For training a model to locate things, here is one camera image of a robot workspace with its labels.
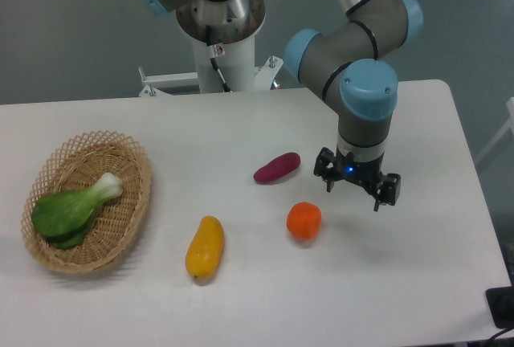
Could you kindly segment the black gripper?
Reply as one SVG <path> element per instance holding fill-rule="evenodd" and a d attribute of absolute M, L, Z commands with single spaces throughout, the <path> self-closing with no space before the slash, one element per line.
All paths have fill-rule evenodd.
<path fill-rule="evenodd" d="M 359 162 L 353 157 L 348 159 L 348 156 L 343 155 L 339 149 L 335 155 L 326 147 L 318 153 L 313 174 L 323 180 L 326 191 L 330 193 L 336 182 L 346 181 L 373 195 L 374 212 L 378 212 L 381 206 L 395 206 L 401 193 L 402 178 L 398 173 L 382 174 L 384 153 L 367 162 Z"/>

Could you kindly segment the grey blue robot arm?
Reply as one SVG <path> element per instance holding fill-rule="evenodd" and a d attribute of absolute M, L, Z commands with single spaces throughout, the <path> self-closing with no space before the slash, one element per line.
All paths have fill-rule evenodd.
<path fill-rule="evenodd" d="M 194 50 L 203 93 L 256 89 L 255 35 L 265 19 L 263 0 L 144 0 L 158 16 L 175 13 Z M 338 116 L 335 150 L 322 149 L 314 173 L 327 186 L 344 180 L 360 186 L 375 206 L 394 205 L 396 173 L 381 164 L 398 102 L 398 77 L 383 56 L 422 29 L 416 0 L 339 0 L 348 19 L 323 35 L 303 29 L 288 41 L 288 72 Z"/>

